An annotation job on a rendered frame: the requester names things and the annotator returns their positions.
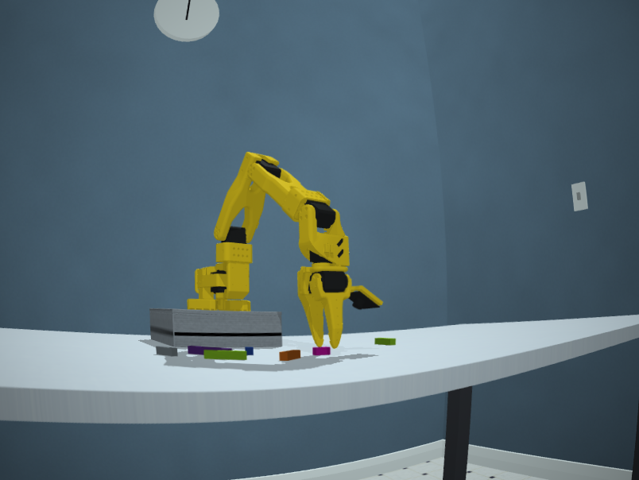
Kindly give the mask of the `magenta rod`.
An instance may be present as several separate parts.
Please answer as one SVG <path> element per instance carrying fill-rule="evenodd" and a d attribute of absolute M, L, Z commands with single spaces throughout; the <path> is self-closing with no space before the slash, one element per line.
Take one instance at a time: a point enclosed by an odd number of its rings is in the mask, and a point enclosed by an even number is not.
<path fill-rule="evenodd" d="M 329 346 L 312 348 L 312 355 L 328 355 L 328 354 L 331 354 L 331 348 Z"/>

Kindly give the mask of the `lime green rod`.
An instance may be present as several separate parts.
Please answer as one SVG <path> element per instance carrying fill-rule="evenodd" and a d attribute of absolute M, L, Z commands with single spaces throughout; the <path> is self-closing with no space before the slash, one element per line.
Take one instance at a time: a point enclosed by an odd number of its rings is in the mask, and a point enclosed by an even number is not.
<path fill-rule="evenodd" d="M 390 339 L 390 338 L 374 338 L 374 339 L 375 339 L 375 344 L 396 345 L 396 339 Z"/>
<path fill-rule="evenodd" d="M 246 350 L 204 350 L 205 359 L 247 360 Z"/>

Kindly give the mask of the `dark grey rod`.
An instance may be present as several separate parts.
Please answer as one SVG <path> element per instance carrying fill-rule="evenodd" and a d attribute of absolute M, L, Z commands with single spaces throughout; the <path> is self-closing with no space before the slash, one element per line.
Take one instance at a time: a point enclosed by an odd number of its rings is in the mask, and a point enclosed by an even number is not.
<path fill-rule="evenodd" d="M 167 346 L 156 346 L 157 354 L 166 356 L 178 356 L 177 348 Z"/>

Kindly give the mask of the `dark purple rod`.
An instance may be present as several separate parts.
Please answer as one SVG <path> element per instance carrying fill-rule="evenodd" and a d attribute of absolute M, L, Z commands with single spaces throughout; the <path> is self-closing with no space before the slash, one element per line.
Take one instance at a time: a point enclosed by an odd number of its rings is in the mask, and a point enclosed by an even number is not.
<path fill-rule="evenodd" d="M 207 346 L 188 346 L 189 354 L 201 354 L 204 350 L 232 350 L 232 348 L 219 348 L 219 347 L 207 347 Z"/>

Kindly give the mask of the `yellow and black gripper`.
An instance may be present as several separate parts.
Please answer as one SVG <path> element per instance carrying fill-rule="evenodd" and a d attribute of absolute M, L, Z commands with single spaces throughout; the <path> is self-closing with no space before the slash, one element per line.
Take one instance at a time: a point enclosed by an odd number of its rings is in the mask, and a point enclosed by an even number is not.
<path fill-rule="evenodd" d="M 359 310 L 379 308 L 378 305 L 383 304 L 363 286 L 351 286 L 351 279 L 345 274 L 347 270 L 345 266 L 331 266 L 331 263 L 323 262 L 313 263 L 312 267 L 301 266 L 300 271 L 297 272 L 298 297 L 303 304 L 312 337 L 318 347 L 321 347 L 324 341 L 323 310 L 327 320 L 330 344 L 335 349 L 339 345 L 343 332 L 343 301 L 345 299 L 350 297 L 349 299 L 354 302 L 353 307 Z"/>

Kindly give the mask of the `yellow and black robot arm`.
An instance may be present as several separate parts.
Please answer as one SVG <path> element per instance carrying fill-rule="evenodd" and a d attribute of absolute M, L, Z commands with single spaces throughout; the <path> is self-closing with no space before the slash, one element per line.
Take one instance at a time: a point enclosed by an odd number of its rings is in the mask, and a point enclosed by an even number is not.
<path fill-rule="evenodd" d="M 272 157 L 246 152 L 214 230 L 215 239 L 221 241 L 216 244 L 216 262 L 220 264 L 197 269 L 199 299 L 188 299 L 188 309 L 250 311 L 250 301 L 243 300 L 250 291 L 252 263 L 252 245 L 247 243 L 258 228 L 266 193 L 299 223 L 300 251 L 310 262 L 350 265 L 348 237 L 339 212 L 330 208 L 330 200 L 323 194 L 307 190 L 278 165 Z M 230 226 L 243 208 L 242 227 Z M 317 227 L 327 232 L 317 232 Z"/>

